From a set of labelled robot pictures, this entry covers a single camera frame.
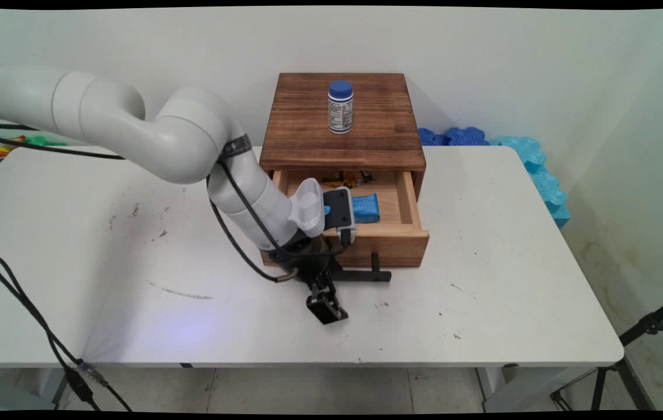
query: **tripod stand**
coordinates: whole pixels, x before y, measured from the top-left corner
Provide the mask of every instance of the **tripod stand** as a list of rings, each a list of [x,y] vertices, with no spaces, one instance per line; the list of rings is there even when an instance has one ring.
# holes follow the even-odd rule
[[[620,335],[619,341],[622,342],[622,346],[626,347],[628,344],[640,338],[643,334],[655,335],[658,334],[659,331],[663,331],[663,306],[661,306],[656,311],[653,311],[652,313],[642,317],[642,319],[637,324]],[[615,372],[619,372],[620,377],[624,382],[625,388],[627,388],[627,391],[633,398],[633,402],[635,403],[635,406],[638,410],[653,410],[649,398],[647,398],[645,392],[637,380],[636,375],[633,373],[630,365],[628,365],[626,356],[612,366],[599,367],[597,370],[598,374],[596,374],[596,385],[594,388],[594,397],[591,401],[591,410],[598,410],[601,406],[601,394],[604,388],[604,380],[606,379],[607,370],[614,370]],[[572,410],[572,408],[567,404],[566,400],[560,394],[560,391],[576,383],[578,380],[585,378],[587,375],[590,375],[590,373],[585,374],[582,377],[571,381],[571,383],[567,383],[562,388],[554,391],[554,393],[550,395],[552,401],[555,401],[559,407],[563,409],[563,411]]]

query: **wooden top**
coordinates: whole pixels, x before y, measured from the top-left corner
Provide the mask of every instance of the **wooden top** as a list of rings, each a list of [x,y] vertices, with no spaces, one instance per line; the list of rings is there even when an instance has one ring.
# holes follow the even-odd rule
[[[329,131],[329,83],[353,84],[353,129]],[[425,170],[404,75],[282,73],[259,165],[264,170]]]

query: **floor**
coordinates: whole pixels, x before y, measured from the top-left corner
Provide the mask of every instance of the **floor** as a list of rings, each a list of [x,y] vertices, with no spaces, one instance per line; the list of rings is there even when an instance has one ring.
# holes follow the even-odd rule
[[[0,381],[37,393],[37,369],[0,369]],[[100,369],[135,411],[273,414],[409,414],[483,412],[475,369]],[[587,410],[595,374],[563,391],[575,410]],[[633,410],[607,375],[601,408]],[[123,410],[100,386],[91,385],[103,410]],[[91,410],[65,389],[61,410]],[[549,396],[525,411],[558,410]]]

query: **blue bottle cap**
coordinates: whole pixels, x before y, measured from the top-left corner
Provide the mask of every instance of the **blue bottle cap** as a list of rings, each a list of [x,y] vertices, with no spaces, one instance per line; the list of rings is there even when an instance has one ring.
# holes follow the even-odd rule
[[[347,80],[335,80],[329,85],[329,95],[335,98],[347,98],[352,95],[353,84]]]

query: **black strap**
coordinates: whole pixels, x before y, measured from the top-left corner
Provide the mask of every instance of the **black strap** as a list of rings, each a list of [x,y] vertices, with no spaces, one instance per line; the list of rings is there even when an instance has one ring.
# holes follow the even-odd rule
[[[223,160],[223,162],[232,157],[238,156],[241,153],[246,153],[251,150],[251,141],[249,140],[249,135],[242,135],[238,138],[235,138],[225,146],[222,147],[222,152],[220,156],[217,157],[217,160]]]

